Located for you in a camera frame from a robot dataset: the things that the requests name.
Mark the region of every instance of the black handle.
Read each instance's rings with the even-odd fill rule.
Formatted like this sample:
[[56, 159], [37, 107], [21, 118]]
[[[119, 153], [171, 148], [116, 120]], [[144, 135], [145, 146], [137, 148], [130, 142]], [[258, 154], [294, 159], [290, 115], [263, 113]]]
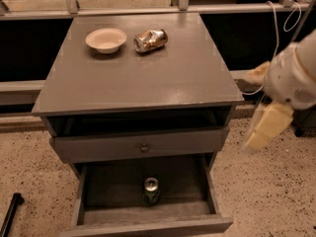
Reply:
[[6, 218], [4, 219], [4, 222], [1, 228], [0, 237], [8, 236], [18, 204], [22, 204], [23, 202], [24, 202], [24, 199], [22, 198], [21, 194], [13, 194]]

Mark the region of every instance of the tabletop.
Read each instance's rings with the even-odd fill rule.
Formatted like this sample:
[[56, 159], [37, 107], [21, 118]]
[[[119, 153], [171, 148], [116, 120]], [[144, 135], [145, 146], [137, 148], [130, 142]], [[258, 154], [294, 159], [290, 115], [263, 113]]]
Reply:
[[[94, 30], [127, 35], [114, 54], [85, 43]], [[135, 35], [164, 29], [165, 46], [137, 53]], [[243, 97], [197, 13], [78, 17], [33, 108], [39, 117], [225, 106]]]

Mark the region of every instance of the speckled floor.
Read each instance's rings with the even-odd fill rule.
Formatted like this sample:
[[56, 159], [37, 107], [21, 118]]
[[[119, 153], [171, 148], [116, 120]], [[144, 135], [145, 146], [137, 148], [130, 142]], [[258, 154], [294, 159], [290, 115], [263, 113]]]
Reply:
[[[263, 152], [245, 155], [240, 144], [252, 113], [250, 106], [235, 112], [214, 163], [216, 196], [234, 223], [209, 236], [316, 236], [316, 133], [297, 138], [289, 128]], [[25, 199], [10, 237], [53, 237], [70, 227], [78, 181], [48, 139], [38, 118], [0, 118], [0, 224], [12, 194]]]

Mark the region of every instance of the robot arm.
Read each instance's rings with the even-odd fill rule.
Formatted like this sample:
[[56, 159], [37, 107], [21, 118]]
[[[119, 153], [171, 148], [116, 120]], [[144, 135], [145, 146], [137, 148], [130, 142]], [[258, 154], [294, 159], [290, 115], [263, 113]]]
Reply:
[[260, 151], [284, 131], [292, 122], [294, 110], [316, 105], [316, 30], [264, 64], [259, 66], [264, 71], [259, 81], [273, 101], [267, 106], [259, 104], [255, 110], [243, 147], [251, 153]]

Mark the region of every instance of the white bowl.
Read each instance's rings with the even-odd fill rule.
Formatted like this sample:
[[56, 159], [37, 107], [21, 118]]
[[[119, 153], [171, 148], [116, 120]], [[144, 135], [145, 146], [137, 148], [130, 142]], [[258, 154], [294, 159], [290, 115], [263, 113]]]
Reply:
[[106, 28], [91, 32], [86, 37], [86, 44], [100, 53], [110, 54], [119, 50], [126, 39], [125, 32], [119, 29]]

